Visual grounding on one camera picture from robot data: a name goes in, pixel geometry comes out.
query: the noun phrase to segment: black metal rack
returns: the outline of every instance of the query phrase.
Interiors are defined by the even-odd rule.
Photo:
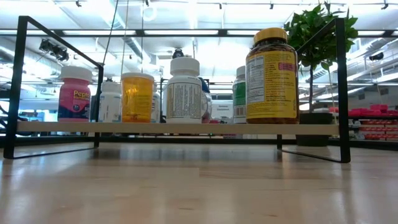
[[[22,81],[22,66],[24,64],[24,52],[25,52],[25,44],[26,44],[26,37],[27,37],[27,26],[28,24],[32,24],[36,26],[38,29],[42,30],[45,32],[48,36],[54,38],[56,41],[60,42],[64,46],[68,47],[69,49],[75,51],[78,55],[82,56],[83,58],[87,59],[87,61],[91,62],[93,65],[98,67],[99,74],[98,74],[98,88],[97,88],[97,94],[96,94],[96,99],[97,102],[99,102],[100,98],[100,93],[101,93],[101,84],[103,82],[103,67],[95,62],[94,60],[90,59],[87,57],[84,53],[80,52],[78,49],[76,49],[74,46],[70,45],[68,42],[64,41],[59,35],[55,34],[51,30],[48,30],[45,28],[43,25],[35,21],[33,18],[29,16],[20,16],[19,17],[19,22],[18,22],[18,30],[17,30],[17,41],[16,41],[16,50],[15,50],[15,57],[14,57],[14,73],[12,77],[12,83],[11,83],[11,94],[10,94],[10,104],[9,104],[9,117],[7,120],[7,130],[6,130],[6,144],[4,148],[4,157],[7,159],[17,159],[17,158],[22,158],[22,157],[32,157],[32,156],[44,156],[44,155],[49,155],[49,154],[55,154],[55,153],[61,153],[61,152],[49,152],[45,154],[34,154],[34,155],[29,155],[29,156],[20,156],[20,157],[14,157],[14,146],[16,145],[16,133],[18,130],[18,121],[17,121],[17,113],[18,113],[18,108],[19,108],[19,97],[21,93],[21,81]],[[338,126],[338,132],[340,134],[340,140],[339,140],[339,145],[340,145],[340,159],[332,159],[328,157],[322,157],[322,156],[316,156],[312,154],[306,154],[306,153],[301,153],[301,152],[293,152],[293,151],[286,151],[282,149],[282,135],[278,135],[277,138],[277,148],[281,150],[282,152],[288,152],[292,154],[298,154],[302,156],[308,156],[308,157],[314,157],[317,159],[323,159],[327,161],[333,161],[333,162],[350,162],[351,160],[351,154],[350,154],[350,148],[349,148],[349,127],[348,127],[348,88],[347,88],[347,71],[346,71],[346,51],[345,51],[345,25],[344,25],[344,19],[342,18],[337,18],[331,21],[329,24],[327,24],[324,28],[322,28],[314,37],[312,37],[307,43],[305,43],[299,50],[298,54],[303,53],[303,51],[313,44],[315,41],[318,39],[322,38],[330,29],[335,27],[335,34],[336,34],[336,51],[337,51],[337,64],[338,64],[338,94],[339,94],[339,111],[340,111],[340,118],[339,118],[339,126]],[[95,105],[95,121],[96,123],[98,122],[98,113],[99,113],[99,105]],[[95,127],[98,129],[94,129],[94,131],[99,131],[104,129],[104,123],[99,123],[101,125],[88,125],[91,127]],[[60,123],[60,125],[63,126],[63,128],[70,128],[68,125],[64,125]],[[140,124],[129,124],[129,125],[134,125],[134,126],[140,126]],[[209,130],[209,126],[206,125],[214,125],[214,124],[198,124],[202,125],[205,127],[206,130]],[[252,124],[244,124],[246,126],[255,126]],[[126,124],[121,124],[124,129],[126,129]],[[239,124],[232,124],[232,126],[238,127]],[[293,126],[303,128],[303,130],[308,127],[306,125],[301,125],[301,124],[293,124]],[[101,141],[104,142],[112,142],[113,140],[117,142],[130,142],[129,139],[121,139],[121,138],[100,138],[100,133],[95,133],[95,137],[93,139],[94,141],[94,146],[92,148],[96,148],[99,146]],[[163,140],[159,138],[151,138],[147,140],[143,140],[143,142],[150,142],[150,143],[156,143],[156,142],[162,142]]]

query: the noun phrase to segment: ceiling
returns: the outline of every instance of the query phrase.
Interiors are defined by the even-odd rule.
[[[282,27],[291,19],[294,12],[311,9],[318,0],[273,0],[270,1],[239,1],[239,0],[153,0],[149,1],[150,8],[143,6],[142,1],[120,0],[117,16],[125,26],[122,29],[263,29],[268,27]],[[357,29],[396,29],[398,28],[398,0],[388,1],[389,7],[382,10],[383,0],[353,0],[330,1],[332,10],[346,11],[350,7],[350,14],[358,17],[355,24]],[[110,29],[116,0],[86,0],[79,1],[81,7],[72,0],[0,0],[0,30],[16,29],[18,16],[30,16],[48,29]],[[144,17],[154,16],[152,20],[143,21]],[[0,36],[0,51],[6,48],[6,42],[15,42],[15,37]],[[37,54],[41,37],[28,37],[27,48],[31,55]],[[156,55],[155,63],[144,62],[132,48],[125,46],[122,38],[113,37],[109,42],[109,50],[105,72],[120,76],[121,72],[135,72],[143,70],[160,80],[170,78],[170,56],[175,48],[181,48],[186,55],[194,55],[199,60],[201,77],[209,78],[211,82],[231,82],[235,79],[236,69],[245,63],[245,58],[252,46],[252,38],[247,37],[145,37],[134,38],[137,45],[148,55]],[[68,37],[67,42],[87,54],[92,59],[102,62],[108,38],[100,37]],[[69,50],[70,60],[62,65],[81,65],[93,70],[93,66],[84,59],[73,59],[74,53]],[[49,55],[43,58],[56,61]],[[349,75],[365,70],[363,57],[356,62],[356,68],[349,67]],[[50,74],[32,71],[35,81],[41,81]]]

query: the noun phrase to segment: display rack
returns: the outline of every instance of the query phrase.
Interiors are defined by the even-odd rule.
[[[347,90],[347,71],[346,71],[346,52],[345,52],[345,25],[344,19],[337,18],[322,28],[308,42],[306,42],[298,51],[298,54],[305,52],[305,49],[318,39],[321,39],[330,29],[335,29],[336,34],[336,52],[338,64],[338,95],[339,95],[339,111],[340,118],[338,125],[317,125],[317,124],[144,124],[144,123],[99,123],[98,113],[99,106],[95,105],[95,122],[94,123],[74,123],[74,122],[18,122],[17,113],[19,107],[19,97],[21,93],[22,67],[24,64],[24,52],[27,37],[27,26],[32,24],[38,29],[45,32],[49,37],[60,42],[69,49],[75,51],[78,55],[87,59],[93,65],[98,67],[98,87],[96,99],[99,102],[101,93],[101,84],[103,82],[103,67],[94,60],[87,57],[74,46],[64,41],[57,34],[48,30],[29,16],[20,16],[18,21],[16,50],[14,57],[14,70],[11,83],[11,95],[9,100],[9,117],[7,120],[6,144],[4,147],[4,157],[7,159],[17,159],[22,157],[44,156],[62,152],[49,152],[45,154],[33,154],[28,156],[14,155],[14,147],[16,145],[17,131],[83,131],[95,133],[94,145],[97,148],[100,145],[100,132],[114,133],[190,133],[190,134],[278,134],[277,148],[282,152],[298,154],[302,156],[314,157],[333,162],[347,163],[351,160],[348,136],[348,90]],[[340,159],[316,156],[313,154],[286,151],[282,148],[281,134],[339,134],[340,135]],[[149,138],[147,142],[156,143],[159,138]],[[123,142],[123,138],[119,138],[118,142]]]

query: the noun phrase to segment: brown bottle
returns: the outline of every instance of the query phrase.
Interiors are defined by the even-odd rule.
[[[249,124],[298,124],[297,53],[281,28],[254,36],[246,57],[246,121]]]

